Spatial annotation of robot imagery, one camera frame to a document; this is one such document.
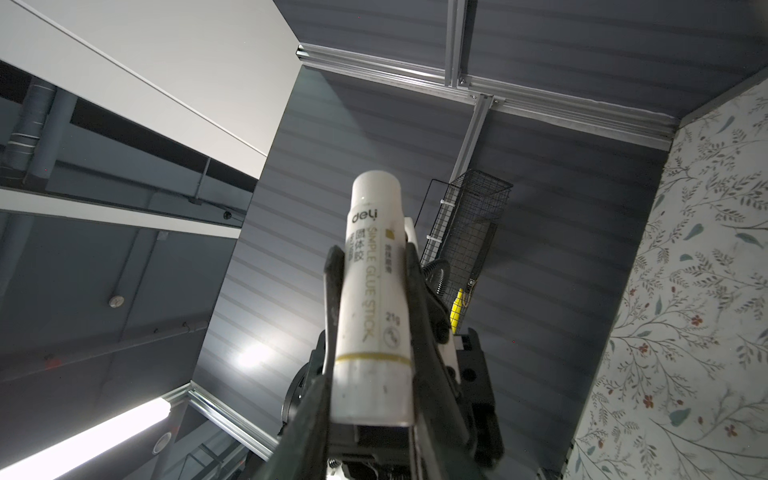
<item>gray striped wall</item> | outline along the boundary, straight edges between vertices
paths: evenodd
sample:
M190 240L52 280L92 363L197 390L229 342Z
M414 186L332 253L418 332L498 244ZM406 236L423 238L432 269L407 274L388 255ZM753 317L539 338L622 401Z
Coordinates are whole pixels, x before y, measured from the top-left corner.
M303 68L235 247L195 381L277 433L288 385L323 329L323 264L332 245L343 245L355 177L392 172L406 215L415 217L430 180L450 177L471 116L468 105ZM418 227L423 238L431 224ZM254 346L262 363L240 365L242 352Z
M406 215L447 180L470 107L303 68L235 247L194 379L270 433L323 328L322 268L355 176L392 171ZM565 456L663 152L490 113L475 166L515 183L464 325L487 352L507 453L495 478ZM430 195L417 225L434 219ZM243 351L258 348L256 365Z
M463 325L480 335L505 440L493 478L559 471L664 160L489 113L472 166L515 186Z

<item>glue stick label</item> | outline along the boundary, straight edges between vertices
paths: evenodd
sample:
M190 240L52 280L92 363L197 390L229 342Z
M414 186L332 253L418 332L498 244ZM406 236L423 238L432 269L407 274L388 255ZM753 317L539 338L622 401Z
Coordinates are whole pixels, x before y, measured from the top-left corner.
M336 361L410 361L402 211L357 205L347 217Z

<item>fluorescent light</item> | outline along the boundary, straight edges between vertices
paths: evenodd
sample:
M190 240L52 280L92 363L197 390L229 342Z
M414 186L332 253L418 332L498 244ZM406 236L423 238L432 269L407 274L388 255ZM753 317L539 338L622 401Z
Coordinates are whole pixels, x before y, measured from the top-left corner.
M170 403L154 399L0 470L0 480L53 480L168 417Z

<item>metal rail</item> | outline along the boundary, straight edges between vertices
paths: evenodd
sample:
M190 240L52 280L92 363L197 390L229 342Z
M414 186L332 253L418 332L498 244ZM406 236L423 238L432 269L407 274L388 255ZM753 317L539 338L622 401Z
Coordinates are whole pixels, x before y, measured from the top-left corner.
M190 406L264 460L268 460L277 448L275 437L235 412L195 382L189 383L187 398Z
M493 96L493 110L658 150L669 150L680 123L667 114L472 75L449 87L445 69L337 48L300 44L296 55L307 67L465 104L475 103L472 95Z

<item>white glue stick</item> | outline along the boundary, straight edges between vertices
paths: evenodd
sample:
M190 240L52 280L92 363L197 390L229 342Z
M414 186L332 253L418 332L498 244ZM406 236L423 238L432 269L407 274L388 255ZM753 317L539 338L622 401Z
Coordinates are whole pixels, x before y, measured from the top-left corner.
M352 185L330 418L413 424L406 232L400 182L365 172Z

